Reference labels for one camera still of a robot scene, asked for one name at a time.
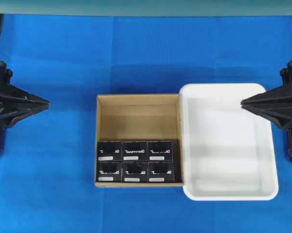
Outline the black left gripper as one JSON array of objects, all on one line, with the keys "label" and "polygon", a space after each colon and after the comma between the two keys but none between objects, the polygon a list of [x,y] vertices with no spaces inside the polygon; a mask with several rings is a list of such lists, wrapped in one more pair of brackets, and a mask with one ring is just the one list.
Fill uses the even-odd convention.
[{"label": "black left gripper", "polygon": [[[0,84],[10,84],[10,79],[13,75],[12,70],[7,68],[7,65],[5,62],[0,61]],[[33,104],[42,104],[39,106],[35,106],[30,109],[18,111],[15,114],[12,115],[6,115],[4,116],[4,104],[8,103],[8,99],[4,98],[3,91],[0,90],[0,126],[3,128],[11,128],[19,121],[22,121],[25,118],[28,118],[30,116],[36,115],[44,110],[47,110],[49,108],[50,102],[46,99],[43,99],[37,95],[30,94],[24,90],[21,90],[15,86],[11,86],[12,92],[11,92],[11,101],[17,102],[17,103],[33,103]]]}]

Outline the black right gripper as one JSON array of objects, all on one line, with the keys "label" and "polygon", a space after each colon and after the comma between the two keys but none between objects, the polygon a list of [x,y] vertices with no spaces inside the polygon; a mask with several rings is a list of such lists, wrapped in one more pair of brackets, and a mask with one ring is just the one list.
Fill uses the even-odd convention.
[{"label": "black right gripper", "polygon": [[[242,109],[269,120],[279,129],[287,130],[292,128],[292,60],[287,63],[286,68],[281,69],[280,76],[282,86],[243,99],[240,104]],[[279,91],[284,94],[280,99]],[[254,103],[280,103],[280,116],[267,113]]]}]

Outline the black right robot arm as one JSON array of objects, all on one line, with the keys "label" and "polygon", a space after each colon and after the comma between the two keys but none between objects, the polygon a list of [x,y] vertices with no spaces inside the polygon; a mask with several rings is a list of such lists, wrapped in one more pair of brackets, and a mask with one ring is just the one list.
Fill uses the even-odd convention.
[{"label": "black right robot arm", "polygon": [[280,71],[280,76],[283,82],[281,86],[244,99],[240,104],[242,109],[287,131],[288,155],[292,161],[292,61]]}]

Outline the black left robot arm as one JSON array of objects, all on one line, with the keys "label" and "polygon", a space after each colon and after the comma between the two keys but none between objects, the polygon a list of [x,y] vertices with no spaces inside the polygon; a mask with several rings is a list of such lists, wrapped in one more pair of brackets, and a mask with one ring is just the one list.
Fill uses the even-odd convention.
[{"label": "black left robot arm", "polygon": [[49,108],[50,102],[10,84],[13,75],[5,62],[0,61],[0,151],[7,128]]}]

